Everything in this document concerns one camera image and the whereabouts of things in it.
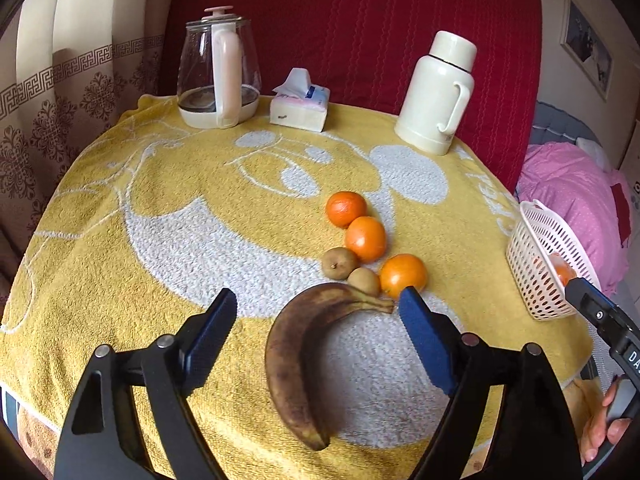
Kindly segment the right hand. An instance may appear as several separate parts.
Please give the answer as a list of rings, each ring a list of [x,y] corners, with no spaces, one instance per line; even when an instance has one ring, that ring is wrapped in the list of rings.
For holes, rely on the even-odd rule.
[[[579,442],[580,459],[583,465],[594,460],[605,440],[616,445],[631,423],[630,418],[615,419],[610,424],[606,422],[608,407],[614,401],[619,385],[620,378],[617,378],[605,393],[600,408],[586,423]]]

